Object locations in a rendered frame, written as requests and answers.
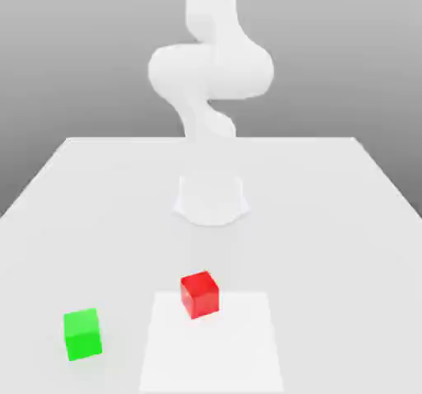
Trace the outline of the small green cube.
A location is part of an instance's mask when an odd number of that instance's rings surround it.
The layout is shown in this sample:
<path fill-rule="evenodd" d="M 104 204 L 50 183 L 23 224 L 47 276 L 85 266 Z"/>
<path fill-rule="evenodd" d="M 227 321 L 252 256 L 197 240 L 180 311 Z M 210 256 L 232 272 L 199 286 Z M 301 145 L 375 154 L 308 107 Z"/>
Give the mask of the small green cube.
<path fill-rule="evenodd" d="M 99 318 L 95 308 L 65 313 L 63 332 L 69 361 L 102 353 Z"/>

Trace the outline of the small red cube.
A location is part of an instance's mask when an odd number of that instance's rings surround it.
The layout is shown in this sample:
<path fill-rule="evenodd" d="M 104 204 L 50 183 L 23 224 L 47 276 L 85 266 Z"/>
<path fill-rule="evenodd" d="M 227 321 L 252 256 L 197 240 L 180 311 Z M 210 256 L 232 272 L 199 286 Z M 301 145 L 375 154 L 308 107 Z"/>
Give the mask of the small red cube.
<path fill-rule="evenodd" d="M 182 277 L 180 287 L 182 304 L 191 319 L 219 311 L 219 287 L 207 270 Z"/>

